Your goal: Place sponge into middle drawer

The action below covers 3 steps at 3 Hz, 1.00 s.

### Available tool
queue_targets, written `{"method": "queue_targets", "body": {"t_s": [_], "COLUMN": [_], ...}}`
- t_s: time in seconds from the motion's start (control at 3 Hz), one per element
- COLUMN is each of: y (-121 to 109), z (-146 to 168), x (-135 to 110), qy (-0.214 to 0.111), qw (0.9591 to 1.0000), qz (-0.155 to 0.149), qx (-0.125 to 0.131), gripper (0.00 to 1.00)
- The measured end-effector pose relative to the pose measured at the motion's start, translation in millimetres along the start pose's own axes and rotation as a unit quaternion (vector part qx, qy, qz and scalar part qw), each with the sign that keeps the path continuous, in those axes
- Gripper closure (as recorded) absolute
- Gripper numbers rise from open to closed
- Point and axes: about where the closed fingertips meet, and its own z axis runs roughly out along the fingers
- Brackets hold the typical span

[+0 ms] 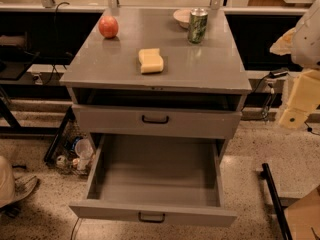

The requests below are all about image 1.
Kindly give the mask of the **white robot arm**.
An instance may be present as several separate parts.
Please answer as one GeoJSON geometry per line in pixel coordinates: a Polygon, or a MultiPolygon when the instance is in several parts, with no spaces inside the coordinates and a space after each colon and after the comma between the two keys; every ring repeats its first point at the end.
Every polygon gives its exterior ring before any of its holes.
{"type": "Polygon", "coordinates": [[[320,105],[320,0],[316,0],[271,47],[277,55],[291,55],[303,71],[293,79],[285,109],[278,119],[280,126],[297,129],[320,105]]]}

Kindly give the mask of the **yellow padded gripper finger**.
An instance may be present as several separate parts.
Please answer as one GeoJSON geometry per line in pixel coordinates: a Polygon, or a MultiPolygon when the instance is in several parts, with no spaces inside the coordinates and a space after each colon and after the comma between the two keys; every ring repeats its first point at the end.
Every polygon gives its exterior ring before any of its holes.
{"type": "Polygon", "coordinates": [[[279,125],[298,129],[320,105],[320,71],[303,70],[294,80],[279,125]]]}

